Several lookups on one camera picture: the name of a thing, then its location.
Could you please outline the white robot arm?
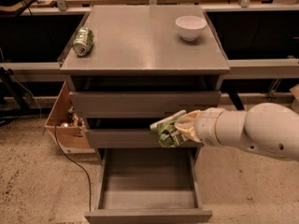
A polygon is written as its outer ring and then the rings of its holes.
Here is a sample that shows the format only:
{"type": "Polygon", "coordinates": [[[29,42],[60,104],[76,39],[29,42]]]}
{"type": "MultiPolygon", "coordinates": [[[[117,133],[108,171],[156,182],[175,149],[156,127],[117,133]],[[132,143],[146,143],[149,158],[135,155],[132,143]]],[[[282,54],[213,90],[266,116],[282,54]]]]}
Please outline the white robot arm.
{"type": "Polygon", "coordinates": [[[248,111],[209,108],[175,122],[186,138],[213,147],[299,161],[299,114],[283,105],[263,103],[248,111]]]}

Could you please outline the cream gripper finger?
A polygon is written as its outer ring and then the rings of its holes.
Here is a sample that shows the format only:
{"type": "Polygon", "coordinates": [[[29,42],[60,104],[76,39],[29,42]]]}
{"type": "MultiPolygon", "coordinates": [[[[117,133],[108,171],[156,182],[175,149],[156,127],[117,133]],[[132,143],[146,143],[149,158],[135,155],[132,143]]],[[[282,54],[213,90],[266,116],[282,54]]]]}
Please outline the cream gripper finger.
{"type": "Polygon", "coordinates": [[[194,137],[194,122],[195,118],[192,116],[186,114],[181,117],[179,117],[175,121],[175,127],[176,129],[182,133],[184,136],[186,136],[188,139],[193,140],[194,137]]]}

